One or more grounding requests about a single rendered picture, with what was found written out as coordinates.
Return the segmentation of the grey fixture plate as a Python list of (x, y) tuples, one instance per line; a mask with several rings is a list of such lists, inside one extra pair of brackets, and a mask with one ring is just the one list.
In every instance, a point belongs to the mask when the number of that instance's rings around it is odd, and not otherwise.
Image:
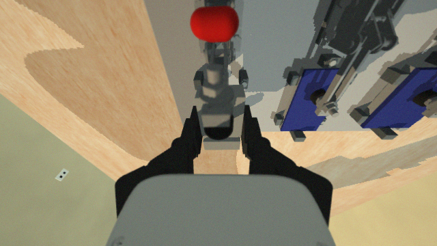
[[(315, 43), (332, 0), (244, 0), (242, 41), (233, 63), (228, 61), (229, 85), (239, 85), (239, 70), (246, 70), (244, 89), (252, 118), (261, 132), (281, 131), (275, 114), (283, 117), (294, 86), (287, 83), (289, 71), (298, 74), (302, 66), (319, 66), (321, 54), (346, 54)], [(191, 29), (194, 0), (143, 0), (163, 66), (180, 115), (182, 126), (195, 104), (193, 79), (203, 71), (207, 79), (206, 57), (200, 52), (199, 38)], [(369, 54), (357, 76), (338, 100), (339, 115), (326, 116), (316, 131), (371, 131), (361, 128), (350, 116), (365, 109), (388, 85), (380, 77), (387, 68), (424, 61), (437, 51), (437, 0), (408, 0), (393, 21), (399, 44), (390, 51)]]

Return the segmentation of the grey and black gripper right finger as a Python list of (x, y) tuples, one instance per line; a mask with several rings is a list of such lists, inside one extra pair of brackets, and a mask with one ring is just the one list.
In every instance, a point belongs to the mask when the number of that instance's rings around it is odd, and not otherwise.
[(325, 177), (302, 166), (271, 147), (262, 137), (257, 118), (252, 118), (249, 105), (244, 106), (242, 123), (242, 153), (249, 161), (249, 174), (285, 176), (302, 183), (316, 201), (327, 226), (329, 226), (333, 186)]

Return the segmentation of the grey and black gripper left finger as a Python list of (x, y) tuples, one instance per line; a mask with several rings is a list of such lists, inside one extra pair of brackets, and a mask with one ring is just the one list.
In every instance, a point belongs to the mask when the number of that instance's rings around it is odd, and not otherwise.
[(117, 218), (133, 189), (143, 180), (163, 174), (194, 174), (193, 159), (201, 152), (203, 136), (196, 106), (186, 118), (182, 134), (174, 139), (171, 147), (141, 166), (117, 179), (115, 201)]

